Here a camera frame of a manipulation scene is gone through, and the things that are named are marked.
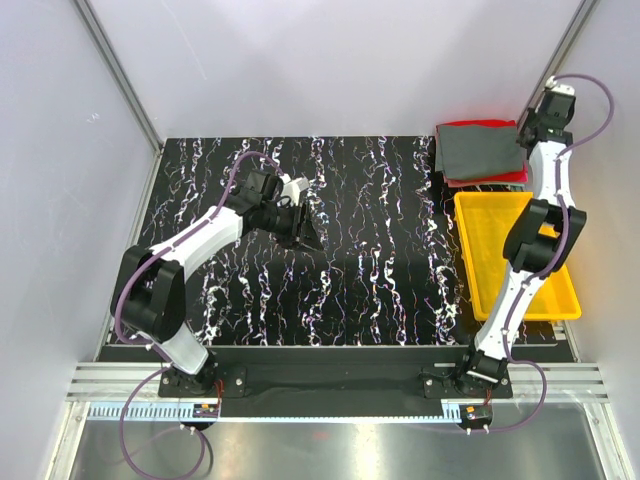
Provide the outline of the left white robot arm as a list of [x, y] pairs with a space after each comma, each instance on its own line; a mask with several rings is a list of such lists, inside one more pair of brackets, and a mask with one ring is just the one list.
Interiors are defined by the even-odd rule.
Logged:
[[219, 250], [261, 230], [288, 250], [323, 249], [305, 200], [306, 177], [254, 171], [185, 230], [153, 247], [123, 254], [111, 302], [118, 332], [124, 326], [152, 342], [196, 396], [215, 386], [215, 361], [186, 324], [186, 283]]

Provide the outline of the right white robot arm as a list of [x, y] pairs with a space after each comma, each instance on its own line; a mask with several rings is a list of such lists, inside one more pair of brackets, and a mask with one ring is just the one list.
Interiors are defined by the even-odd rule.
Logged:
[[564, 265], [586, 224], [586, 213], [575, 207], [569, 186], [573, 136], [566, 127], [575, 104], [573, 87], [545, 88], [518, 134], [533, 175], [533, 196], [506, 236], [505, 278], [488, 321], [454, 371], [453, 383], [464, 396], [483, 396], [506, 378], [534, 295]]

